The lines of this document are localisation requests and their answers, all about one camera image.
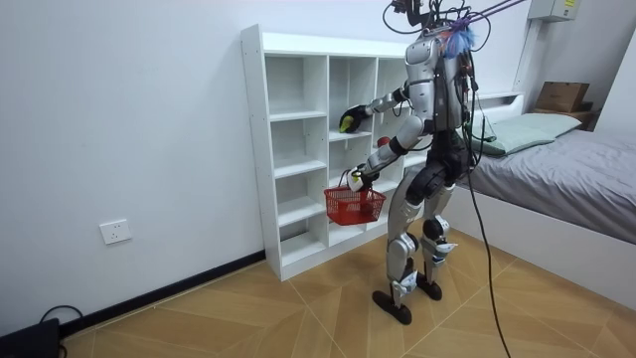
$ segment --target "robot leg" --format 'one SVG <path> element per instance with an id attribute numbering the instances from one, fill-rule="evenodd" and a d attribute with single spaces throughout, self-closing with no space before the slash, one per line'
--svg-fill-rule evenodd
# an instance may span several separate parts
<path id="1" fill-rule="evenodd" d="M 440 300 L 442 296 L 441 287 L 436 282 L 437 270 L 457 246 L 446 242 L 450 226 L 440 216 L 454 189 L 455 184 L 443 185 L 424 204 L 424 235 L 420 238 L 424 255 L 424 274 L 418 275 L 417 286 L 434 300 Z"/>
<path id="2" fill-rule="evenodd" d="M 417 251 L 418 242 L 406 229 L 417 217 L 421 203 L 413 205 L 404 198 L 414 177 L 414 173 L 409 173 L 402 179 L 389 210 L 387 278 L 391 295 L 382 291 L 373 293 L 374 302 L 402 324 L 411 323 L 410 310 L 402 303 L 403 298 L 417 287 L 417 270 L 414 269 L 412 256 Z"/>

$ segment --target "white cabinet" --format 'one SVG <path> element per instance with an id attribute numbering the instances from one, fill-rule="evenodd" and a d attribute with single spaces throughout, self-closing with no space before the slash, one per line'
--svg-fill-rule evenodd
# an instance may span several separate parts
<path id="1" fill-rule="evenodd" d="M 364 163 L 380 137 L 393 137 L 410 108 L 377 114 L 351 134 L 339 132 L 340 116 L 403 84 L 407 44 L 262 33 L 257 25 L 241 43 L 265 252 L 287 279 L 385 234 L 404 168 L 424 162 L 425 151 L 412 152 L 381 173 L 374 188 L 388 199 L 377 222 L 330 222 L 324 190 Z"/>

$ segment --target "gray bedsheet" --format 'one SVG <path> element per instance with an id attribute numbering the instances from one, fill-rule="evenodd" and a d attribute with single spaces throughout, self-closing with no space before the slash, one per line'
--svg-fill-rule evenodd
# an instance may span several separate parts
<path id="1" fill-rule="evenodd" d="M 636 142 L 574 130 L 473 173 L 488 196 L 636 244 Z"/>

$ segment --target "red basket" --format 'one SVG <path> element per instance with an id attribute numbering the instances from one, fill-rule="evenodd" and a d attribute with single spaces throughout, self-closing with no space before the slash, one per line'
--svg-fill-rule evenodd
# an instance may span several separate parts
<path id="1" fill-rule="evenodd" d="M 326 189 L 325 197 L 327 216 L 342 226 L 376 221 L 387 199 L 386 196 L 374 190 L 354 192 L 346 186 Z"/>

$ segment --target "electrical socket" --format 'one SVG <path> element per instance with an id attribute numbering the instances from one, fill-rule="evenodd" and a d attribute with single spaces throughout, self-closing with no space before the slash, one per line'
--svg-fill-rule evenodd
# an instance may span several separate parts
<path id="1" fill-rule="evenodd" d="M 114 223 L 99 225 L 103 241 L 109 245 L 120 241 L 132 239 L 127 220 L 120 220 Z"/>

